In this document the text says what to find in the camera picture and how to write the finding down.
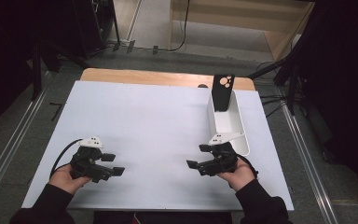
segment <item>sleeve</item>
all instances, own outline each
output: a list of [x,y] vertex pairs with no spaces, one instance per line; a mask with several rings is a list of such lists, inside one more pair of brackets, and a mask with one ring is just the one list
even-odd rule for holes
[[46,184],[32,208],[20,209],[10,224],[75,224],[66,207],[74,196],[63,189]]
[[280,197],[271,197],[257,179],[237,191],[244,218],[241,224],[289,224],[286,205]]

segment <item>white table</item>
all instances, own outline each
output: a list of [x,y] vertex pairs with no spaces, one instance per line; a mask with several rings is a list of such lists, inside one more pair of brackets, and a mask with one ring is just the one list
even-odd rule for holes
[[[236,91],[250,155],[259,181],[271,196],[293,210],[282,168],[257,91]],[[116,154],[107,167],[123,166],[123,176],[88,183],[70,208],[142,211],[238,211],[227,182],[200,176],[186,160],[208,161],[198,145],[210,139],[210,89],[78,81],[73,87],[22,207],[31,207],[48,182],[60,152],[72,141],[97,135],[104,153]],[[71,160],[71,147],[60,164]]]

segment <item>wooden panel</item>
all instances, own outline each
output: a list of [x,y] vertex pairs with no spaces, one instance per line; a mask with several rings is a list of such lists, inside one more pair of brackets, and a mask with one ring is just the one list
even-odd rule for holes
[[285,52],[290,51],[290,44],[297,34],[302,33],[312,12],[313,5],[313,3],[310,3],[306,7],[303,7],[301,11],[298,11],[295,23],[282,26],[280,32],[264,32],[275,62],[283,58]]
[[[213,76],[89,68],[84,70],[80,80],[184,87],[198,87],[199,84],[205,84],[211,88],[213,83]],[[250,78],[236,77],[234,82],[234,89],[254,91],[255,85]]]
[[[172,21],[184,21],[186,0],[171,0]],[[279,61],[305,26],[313,3],[294,0],[191,0],[188,21],[266,31],[274,61]]]
[[[120,38],[130,39],[140,0],[114,0],[114,3]],[[110,39],[116,39],[115,30],[112,30]]]
[[[172,0],[172,19],[183,21],[186,0]],[[280,32],[297,25],[298,13],[309,3],[293,0],[192,0],[188,21]]]

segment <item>gray floor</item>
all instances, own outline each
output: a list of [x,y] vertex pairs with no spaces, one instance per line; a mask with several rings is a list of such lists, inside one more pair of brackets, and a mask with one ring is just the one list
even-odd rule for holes
[[[146,39],[143,38],[144,35],[139,35],[140,33],[137,35],[135,32],[136,30],[132,37],[138,36],[136,42],[141,43],[141,39]],[[232,73],[241,77],[252,74],[260,63],[270,60],[270,56],[260,56],[265,54],[263,49],[259,51],[259,54],[248,52],[245,59],[236,58],[237,56],[214,55],[213,50],[213,48],[204,48],[204,53],[201,54],[197,54],[197,52],[159,52],[158,55],[153,55],[150,50],[134,49],[132,53],[127,53],[127,49],[121,48],[115,52],[111,50],[102,52],[89,59],[88,63],[100,68],[205,75]],[[58,118],[55,120],[52,118],[57,111],[57,106],[50,103],[64,104],[74,82],[80,78],[82,71],[77,65],[69,61],[62,61],[60,73],[51,74],[52,81],[46,96],[0,181],[0,223],[8,223],[10,217],[21,207],[29,183],[54,131]],[[272,72],[255,81],[256,90],[260,95],[277,93],[276,87],[270,80],[273,77],[274,73]],[[30,104],[31,94],[32,87],[19,96],[12,107],[0,118],[0,155]],[[266,105],[266,114],[276,106],[278,104]],[[358,181],[356,175],[343,165],[332,165],[325,162],[308,121],[298,111],[296,119],[310,150],[311,158],[333,204],[338,222],[358,223]],[[295,211],[290,212],[291,220],[295,223],[324,223],[309,178],[299,157],[296,143],[281,109],[268,118],[268,125],[295,206]],[[92,211],[71,211],[71,214],[77,223],[92,223]],[[241,216],[242,213],[233,213],[234,223],[239,223]]]
[[[170,2],[141,0],[140,9],[135,15],[133,30],[129,35],[130,39],[127,41],[135,41],[135,47],[152,49],[158,46],[159,49],[166,49],[170,40]],[[120,0],[115,0],[115,3],[118,6],[122,4]],[[184,35],[185,22],[174,21],[172,49],[180,46]],[[186,24],[186,42],[177,52],[255,62],[272,61],[263,31],[195,22]]]

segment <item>white plastic part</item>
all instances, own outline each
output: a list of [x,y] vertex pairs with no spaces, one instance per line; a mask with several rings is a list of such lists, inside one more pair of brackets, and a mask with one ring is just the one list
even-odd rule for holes
[[244,133],[217,133],[209,141],[209,145],[213,146],[213,145],[223,144],[242,136],[245,136],[245,134]]
[[246,139],[245,130],[243,129],[241,113],[238,107],[235,91],[231,92],[228,110],[224,112],[214,111],[211,94],[208,102],[208,118],[212,136],[209,145],[230,142],[238,154],[242,156],[249,155],[250,149]]
[[96,147],[96,148],[103,148],[103,142],[99,137],[90,137],[78,141],[77,144],[81,147]]

